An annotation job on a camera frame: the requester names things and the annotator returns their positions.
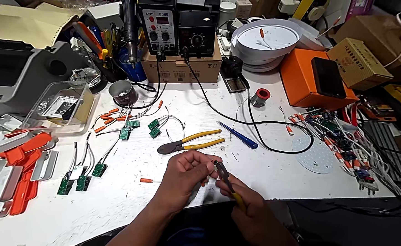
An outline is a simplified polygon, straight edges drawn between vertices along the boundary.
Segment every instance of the digital display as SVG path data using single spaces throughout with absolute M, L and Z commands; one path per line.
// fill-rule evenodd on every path
M 158 24 L 168 24 L 169 18 L 168 17 L 156 17 L 156 23 Z

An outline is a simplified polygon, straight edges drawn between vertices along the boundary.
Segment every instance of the yellow pliers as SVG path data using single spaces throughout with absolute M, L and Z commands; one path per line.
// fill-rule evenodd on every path
M 241 211 L 243 211 L 244 214 L 246 214 L 247 212 L 246 205 L 243 202 L 243 199 L 241 198 L 240 194 L 236 193 L 234 188 L 232 188 L 232 184 L 228 180 L 229 173 L 227 172 L 225 165 L 223 165 L 223 163 L 219 162 L 218 160 L 214 161 L 214 165 L 217 168 L 217 172 L 219 173 L 220 178 L 228 186 L 232 197 L 235 199 L 235 202 L 237 203 L 237 206 L 241 209 Z
M 213 146 L 215 144 L 219 144 L 219 143 L 223 143 L 225 142 L 225 138 L 220 138 L 208 143 L 202 143 L 202 144 L 195 144 L 195 145 L 188 145 L 188 146 L 182 146 L 183 143 L 186 143 L 190 140 L 193 140 L 195 138 L 198 137 L 203 137 L 203 136 L 207 136 L 207 135 L 211 135 L 211 134 L 216 134 L 216 133 L 221 133 L 222 130 L 214 130 L 214 131 L 206 131 L 206 132 L 200 132 L 197 134 L 193 134 L 191 136 L 188 136 L 182 140 L 176 141 L 176 142 L 172 142 L 172 143 L 166 143 L 161 145 L 158 148 L 158 153 L 159 154 L 170 154 L 176 151 L 180 151 L 180 150 L 190 150 L 190 149 L 201 149 L 201 148 L 206 148 L 209 146 Z

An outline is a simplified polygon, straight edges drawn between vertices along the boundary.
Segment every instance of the blue container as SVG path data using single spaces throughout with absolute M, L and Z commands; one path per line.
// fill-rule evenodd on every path
M 138 57 L 141 57 L 141 53 L 142 53 L 141 51 L 138 51 Z M 132 82 L 145 81 L 147 77 L 146 74 L 144 73 L 144 69 L 141 62 L 135 64 L 135 69 L 133 69 L 130 63 L 125 62 L 128 60 L 129 60 L 129 55 L 127 54 L 127 49 L 121 48 L 120 52 L 118 53 L 117 61 L 121 69 L 123 69 L 127 73 L 127 78 Z

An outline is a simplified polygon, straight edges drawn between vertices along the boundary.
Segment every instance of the orange box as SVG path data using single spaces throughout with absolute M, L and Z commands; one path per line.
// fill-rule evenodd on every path
M 281 64 L 281 78 L 288 102 L 295 107 L 318 107 L 336 110 L 358 101 L 352 89 L 345 87 L 346 98 L 339 99 L 317 93 L 311 59 L 329 59 L 325 52 L 294 49 Z

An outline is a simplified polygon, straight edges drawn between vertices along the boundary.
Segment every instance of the plastic storage box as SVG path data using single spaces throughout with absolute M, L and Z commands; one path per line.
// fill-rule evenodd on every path
M 23 121 L 22 129 L 49 128 L 56 135 L 80 133 L 85 129 L 94 95 L 85 82 L 51 83 Z

